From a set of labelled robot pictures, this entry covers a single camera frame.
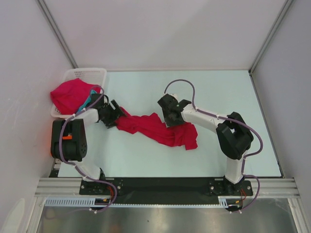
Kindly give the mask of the red t shirt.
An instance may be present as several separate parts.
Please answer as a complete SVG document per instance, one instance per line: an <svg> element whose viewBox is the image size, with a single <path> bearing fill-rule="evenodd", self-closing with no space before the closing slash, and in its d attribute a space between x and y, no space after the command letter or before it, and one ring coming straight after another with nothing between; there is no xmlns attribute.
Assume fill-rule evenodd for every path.
<svg viewBox="0 0 311 233"><path fill-rule="evenodd" d="M99 94L100 91L101 88L98 85L76 78L61 83L50 93L50 97L60 114L71 115L76 113L88 96Z"/></svg>
<svg viewBox="0 0 311 233"><path fill-rule="evenodd" d="M116 120L119 130L135 134L141 133L146 137L168 147L184 146L185 150L194 150L198 148L197 130L191 123L185 123L173 127L167 127L161 121L157 113L150 115L133 116L124 108L124 116Z"/></svg>

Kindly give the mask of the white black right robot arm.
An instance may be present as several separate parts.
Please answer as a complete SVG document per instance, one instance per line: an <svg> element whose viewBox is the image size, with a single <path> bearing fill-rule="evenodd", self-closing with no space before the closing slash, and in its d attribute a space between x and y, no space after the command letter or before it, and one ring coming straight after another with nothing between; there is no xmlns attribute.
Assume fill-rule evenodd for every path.
<svg viewBox="0 0 311 233"><path fill-rule="evenodd" d="M178 101L175 95L170 94L165 94L157 103L168 127L191 123L217 135L221 151L227 157L224 189L230 195L237 194L244 180L243 160L254 140L241 115L236 112L228 116L208 113L195 108L191 101Z"/></svg>

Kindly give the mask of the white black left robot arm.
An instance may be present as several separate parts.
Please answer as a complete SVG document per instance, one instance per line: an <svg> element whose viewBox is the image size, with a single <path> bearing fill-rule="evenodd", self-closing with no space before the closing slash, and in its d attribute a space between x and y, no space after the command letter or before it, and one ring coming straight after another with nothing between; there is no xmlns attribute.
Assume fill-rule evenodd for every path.
<svg viewBox="0 0 311 233"><path fill-rule="evenodd" d="M107 190L107 181L100 167L85 160L88 151L86 128L101 121L109 129L115 127L122 116L125 113L115 100L95 93L77 113L52 123L52 157L72 166L83 180L91 181L90 188L97 194Z"/></svg>

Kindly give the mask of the teal t shirt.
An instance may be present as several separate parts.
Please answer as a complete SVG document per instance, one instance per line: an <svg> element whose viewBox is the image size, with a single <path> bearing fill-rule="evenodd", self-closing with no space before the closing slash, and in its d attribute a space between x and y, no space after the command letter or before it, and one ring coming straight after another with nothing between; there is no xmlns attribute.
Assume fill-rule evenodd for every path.
<svg viewBox="0 0 311 233"><path fill-rule="evenodd" d="M88 96L88 98L85 100L85 102L78 108L76 111L77 113L82 111L84 108L87 108L87 105L91 102L91 96Z"/></svg>

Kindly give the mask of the white plastic laundry basket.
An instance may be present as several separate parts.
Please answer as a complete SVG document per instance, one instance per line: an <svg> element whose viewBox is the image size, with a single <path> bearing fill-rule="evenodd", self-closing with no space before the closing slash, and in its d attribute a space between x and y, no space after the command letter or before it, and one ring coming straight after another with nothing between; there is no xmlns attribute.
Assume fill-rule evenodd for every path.
<svg viewBox="0 0 311 233"><path fill-rule="evenodd" d="M107 71L104 68L75 68L69 69L63 75L61 83L69 80L74 80L76 78L82 81L98 85L100 88L104 87L106 81ZM59 113L55 105L53 104L51 109L51 116L55 118L67 118L70 115L62 115Z"/></svg>

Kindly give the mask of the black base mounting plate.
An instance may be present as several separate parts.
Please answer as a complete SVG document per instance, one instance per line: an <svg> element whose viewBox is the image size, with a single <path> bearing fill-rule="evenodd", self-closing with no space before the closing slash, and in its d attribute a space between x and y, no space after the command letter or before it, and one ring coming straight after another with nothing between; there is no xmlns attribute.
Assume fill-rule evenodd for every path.
<svg viewBox="0 0 311 233"><path fill-rule="evenodd" d="M219 197L251 197L250 181L231 184L225 178L107 178L107 184L81 181L80 195L112 194L116 204L205 205L217 204Z"/></svg>

